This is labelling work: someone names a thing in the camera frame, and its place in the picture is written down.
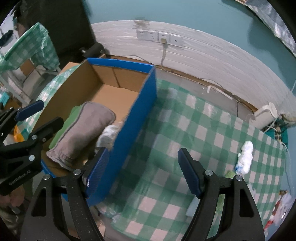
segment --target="electrical socket panel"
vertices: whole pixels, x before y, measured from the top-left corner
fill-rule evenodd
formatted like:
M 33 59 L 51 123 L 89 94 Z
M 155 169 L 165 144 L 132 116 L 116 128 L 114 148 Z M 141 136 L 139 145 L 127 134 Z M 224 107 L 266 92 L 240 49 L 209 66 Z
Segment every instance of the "electrical socket panel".
M 168 34 L 157 31 L 137 30 L 137 38 L 139 40 L 149 40 L 154 42 L 161 42 L 161 39 L 166 39 L 167 44 L 182 47 L 183 37 L 175 34 Z
M 150 40 L 150 41 L 158 41 L 158 32 L 156 31 L 147 31 L 147 39 L 146 40 Z
M 137 30 L 137 38 L 139 40 L 147 40 L 147 31 L 146 30 Z
M 183 46 L 183 37 L 171 34 L 169 44 L 182 47 Z
M 161 39 L 166 39 L 167 44 L 169 44 L 170 43 L 170 34 L 159 32 L 158 33 L 158 40 L 159 40 L 159 42 L 161 42 Z

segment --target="cardboard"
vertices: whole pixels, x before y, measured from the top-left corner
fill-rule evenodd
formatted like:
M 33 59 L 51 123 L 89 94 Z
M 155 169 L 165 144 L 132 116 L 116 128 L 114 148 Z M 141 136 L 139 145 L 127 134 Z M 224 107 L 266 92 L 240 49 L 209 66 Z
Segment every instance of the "cardboard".
M 68 63 L 61 72 L 75 65 L 77 64 Z M 124 122 L 110 152 L 101 185 L 98 186 L 94 197 L 88 199 L 90 205 L 95 205 L 108 194 L 155 99 L 154 66 L 121 60 L 88 59 L 56 91 L 33 130 L 56 116 L 66 120 L 74 106 L 86 101 L 103 104 L 115 113 L 115 122 Z M 83 150 L 74 163 L 75 168 L 83 166 L 89 152 L 94 150 L 96 140 L 97 138 Z M 67 175 L 67 170 L 46 156 L 50 141 L 45 143 L 41 154 L 44 171 L 53 176 Z
M 30 60 L 26 60 L 21 66 L 20 70 L 23 72 L 25 76 L 28 76 L 33 70 L 34 70 L 34 65 Z

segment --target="plastic bag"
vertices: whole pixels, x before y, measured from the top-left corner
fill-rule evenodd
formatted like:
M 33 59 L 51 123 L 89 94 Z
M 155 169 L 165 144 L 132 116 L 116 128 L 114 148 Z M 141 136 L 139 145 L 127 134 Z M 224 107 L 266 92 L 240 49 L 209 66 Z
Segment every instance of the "plastic bag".
M 100 147 L 106 147 L 109 151 L 112 150 L 114 141 L 117 134 L 120 132 L 122 125 L 123 122 L 121 121 L 116 124 L 109 125 L 103 130 L 96 142 L 95 153 L 98 152 Z
M 278 209 L 274 215 L 274 224 L 279 227 L 285 220 L 288 212 L 290 211 L 295 198 L 293 198 L 290 193 L 286 193 L 280 200 Z

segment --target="green checkered bedsheet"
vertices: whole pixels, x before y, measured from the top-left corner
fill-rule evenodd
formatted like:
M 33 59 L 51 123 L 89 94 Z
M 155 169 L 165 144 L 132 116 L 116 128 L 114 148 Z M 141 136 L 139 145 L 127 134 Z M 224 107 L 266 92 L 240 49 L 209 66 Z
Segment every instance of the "green checkered bedsheet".
M 42 65 L 51 70 L 59 66 L 48 30 L 40 23 L 26 31 L 4 56 L 0 54 L 0 73 L 16 70 L 30 58 L 35 66 Z
M 275 205 L 284 172 L 283 147 L 236 116 L 160 80 L 157 100 L 110 194 L 98 205 L 113 217 L 112 226 L 137 240 L 181 240 L 193 199 L 177 162 L 186 147 L 195 160 L 218 176 L 233 170 L 245 141 L 254 145 L 248 174 L 254 200 L 265 225 Z M 209 237 L 216 234 L 215 215 Z
M 50 99 L 59 89 L 59 87 L 66 81 L 66 79 L 79 67 L 80 65 L 76 65 L 65 72 L 57 75 L 55 78 L 52 79 L 51 82 L 47 84 L 47 86 L 42 90 L 40 95 L 36 100 L 42 100 L 44 102 L 44 108 L 47 106 Z M 39 119 L 42 111 L 30 116 L 28 119 L 22 122 L 18 122 L 17 126 L 22 133 L 22 136 L 26 140 L 29 136 L 29 133 L 32 132 L 37 120 Z

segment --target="orange object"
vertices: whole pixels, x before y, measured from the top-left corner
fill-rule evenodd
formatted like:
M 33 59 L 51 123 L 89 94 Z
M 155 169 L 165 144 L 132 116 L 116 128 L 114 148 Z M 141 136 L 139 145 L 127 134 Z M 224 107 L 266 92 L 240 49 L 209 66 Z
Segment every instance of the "orange object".
M 16 142 L 23 142 L 25 140 L 18 126 L 15 126 L 13 130 L 13 137 Z

